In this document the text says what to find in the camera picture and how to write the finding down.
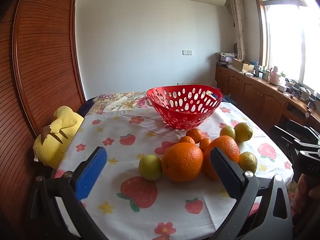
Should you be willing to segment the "person's right hand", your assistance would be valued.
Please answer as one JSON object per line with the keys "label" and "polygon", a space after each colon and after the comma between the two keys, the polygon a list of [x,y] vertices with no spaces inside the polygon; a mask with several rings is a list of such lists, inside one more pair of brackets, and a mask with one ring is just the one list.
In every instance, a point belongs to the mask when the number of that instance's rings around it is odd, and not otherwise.
{"label": "person's right hand", "polygon": [[309,183],[306,181],[305,174],[300,176],[297,186],[298,189],[292,201],[292,210],[294,213],[301,213],[309,197],[315,200],[320,199],[320,187],[317,185],[310,188]]}

